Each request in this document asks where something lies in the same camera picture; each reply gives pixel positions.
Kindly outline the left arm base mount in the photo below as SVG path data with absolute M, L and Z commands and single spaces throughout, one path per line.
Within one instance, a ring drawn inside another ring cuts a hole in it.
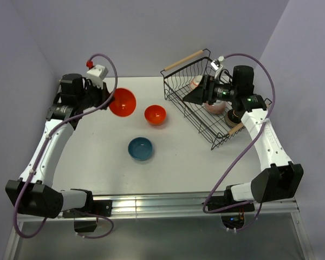
M 112 214 L 113 201 L 110 199 L 95 200 L 90 209 L 73 209 L 64 211 L 64 219 L 74 220 L 74 231 L 78 236 L 96 239 L 108 236 L 114 229 L 114 223 L 109 217 Z M 93 235 L 100 227 L 100 220 L 109 222 L 109 230 L 103 235 Z

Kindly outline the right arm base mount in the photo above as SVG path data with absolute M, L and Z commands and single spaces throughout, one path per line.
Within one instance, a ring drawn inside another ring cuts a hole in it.
M 227 232 L 245 227 L 245 213 L 254 212 L 253 202 L 235 201 L 231 192 L 232 186 L 227 186 L 221 196 L 212 195 L 202 203 L 204 213 L 230 213 L 231 215 L 221 216 L 222 223 Z

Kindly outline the black white leaf bowl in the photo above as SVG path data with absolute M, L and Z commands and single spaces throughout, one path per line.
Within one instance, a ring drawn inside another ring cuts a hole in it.
M 215 103 L 213 103 L 211 105 L 208 103 L 204 103 L 204 107 L 209 113 L 215 114 L 215 115 L 220 115 L 226 109 L 226 102 L 216 101 Z

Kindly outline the beige brown bowl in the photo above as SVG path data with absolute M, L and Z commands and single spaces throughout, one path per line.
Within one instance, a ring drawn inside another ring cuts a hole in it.
M 225 115 L 225 123 L 230 128 L 234 128 L 241 123 L 243 112 L 230 109 Z

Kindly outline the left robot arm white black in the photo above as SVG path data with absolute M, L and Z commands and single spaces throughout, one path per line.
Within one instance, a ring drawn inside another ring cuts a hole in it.
M 48 109 L 43 135 L 31 161 L 19 179 L 9 180 L 5 187 L 15 214 L 56 218 L 61 212 L 73 209 L 82 216 L 94 212 L 91 191 L 74 188 L 60 192 L 52 185 L 63 149 L 83 117 L 83 111 L 109 106 L 105 77 L 99 70 L 89 71 L 86 76 L 62 76 L 60 90 Z

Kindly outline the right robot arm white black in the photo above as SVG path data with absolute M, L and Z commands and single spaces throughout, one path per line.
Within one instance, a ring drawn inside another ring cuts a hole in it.
M 270 108 L 254 93 L 254 69 L 236 66 L 231 81 L 221 83 L 204 75 L 199 85 L 183 97 L 183 101 L 202 105 L 228 101 L 249 132 L 261 165 L 260 174 L 251 182 L 230 187 L 223 199 L 229 211 L 236 211 L 243 201 L 265 203 L 292 198 L 301 182 L 304 170 L 294 164 L 284 151 L 269 119 Z

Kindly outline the white orange floral bowl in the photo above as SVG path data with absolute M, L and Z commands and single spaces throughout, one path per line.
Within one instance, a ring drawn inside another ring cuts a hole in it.
M 190 84 L 189 84 L 190 90 L 194 90 L 196 87 L 198 87 L 198 85 L 200 84 L 200 82 L 202 81 L 202 79 L 203 79 L 203 76 L 202 75 L 195 76 L 190 81 Z

